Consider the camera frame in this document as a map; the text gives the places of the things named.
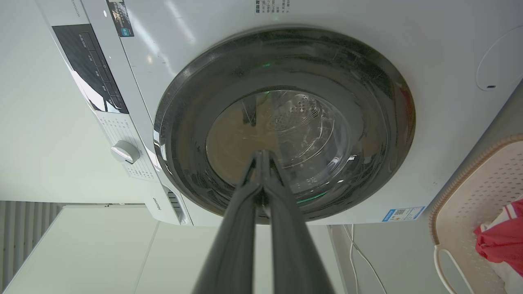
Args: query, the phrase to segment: power cord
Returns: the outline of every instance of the power cord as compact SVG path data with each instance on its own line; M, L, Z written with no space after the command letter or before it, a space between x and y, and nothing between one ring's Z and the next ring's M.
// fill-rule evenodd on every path
M354 279L356 280L356 294L359 294L359 289L358 289L358 276L356 275L356 268L354 267L354 261L353 261L353 248L356 249L356 251L359 253L359 255L365 259L365 261L367 262L367 264L370 266L370 268L372 269L372 271L374 272L374 275L376 276L376 279L378 279L378 282L380 282L380 286L381 286L381 289L383 289L383 293L387 294L387 291L385 290L385 287L383 286L383 283L381 282L381 279L380 277L378 276L378 274L376 273L376 270L374 269L374 267L372 266L372 264L370 264L370 261L365 257L365 255L361 252L361 250L358 248L358 246L356 245L356 243L354 242L354 239L355 239L355 235L354 235L354 225L352 224L351 225L351 233L349 233L349 230L347 229L347 225L344 224L343 225L343 228L345 229L345 232L347 233L347 236L349 237L350 239L350 251L349 251L349 259L350 259L350 265L352 266L353 268L353 271L354 271Z

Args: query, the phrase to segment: front-loading washing machine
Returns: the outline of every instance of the front-loading washing machine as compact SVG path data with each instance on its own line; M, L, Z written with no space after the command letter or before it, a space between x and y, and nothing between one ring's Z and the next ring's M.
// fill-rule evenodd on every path
M516 0L37 3L111 152L175 224L218 225L259 149L310 224L416 219L523 74Z

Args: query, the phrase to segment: white cable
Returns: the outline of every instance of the white cable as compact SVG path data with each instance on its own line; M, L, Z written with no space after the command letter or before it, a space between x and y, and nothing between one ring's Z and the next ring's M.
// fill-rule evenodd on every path
M374 269L374 267L372 266L372 264L370 263L370 261L365 257L365 255L361 252L361 250L358 248L358 246L356 245L356 243L354 243L354 225L352 224L351 225L351 231L352 231L352 235L349 234L349 230L347 229L347 225L343 225L343 227L345 228L345 232L347 233L347 236L349 237L350 239L350 263L353 267L353 271L354 271L354 278L356 279L356 294L358 294L358 277L356 276L356 269L354 267L354 262L353 262L353 255L352 255L352 250L353 250L353 247L356 249L356 251L359 253L359 255L365 259L365 261L367 262L367 264L370 266L370 268L372 269L372 271L374 272L374 275L376 276L376 279L378 279L378 282L380 282L380 286L381 286L381 289L383 290L383 293L387 294L387 291L385 290L385 287L383 286L383 283L381 282L381 279L380 277L378 276L378 273L376 273L376 270Z

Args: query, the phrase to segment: sticker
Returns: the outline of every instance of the sticker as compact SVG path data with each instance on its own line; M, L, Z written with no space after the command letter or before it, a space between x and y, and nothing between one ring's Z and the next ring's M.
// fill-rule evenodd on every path
M289 13L291 8L290 1L291 0L253 0L254 13L256 15Z
M401 220L415 220L423 211L425 206L414 207L414 208L400 208L391 209L389 213L382 220L384 221L401 221Z
M116 31L120 37L134 37L131 21L127 14L126 4L123 0L107 0L111 11L112 22L115 23Z

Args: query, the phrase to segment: beige plastic basket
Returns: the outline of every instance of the beige plastic basket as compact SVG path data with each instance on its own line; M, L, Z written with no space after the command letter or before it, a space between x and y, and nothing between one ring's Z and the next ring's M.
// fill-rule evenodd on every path
M484 152L438 199L430 219L434 262L450 293L456 292L441 270L441 252L450 256L473 294L505 293L504 282L476 252L473 231L493 221L521 193L523 135L514 135Z

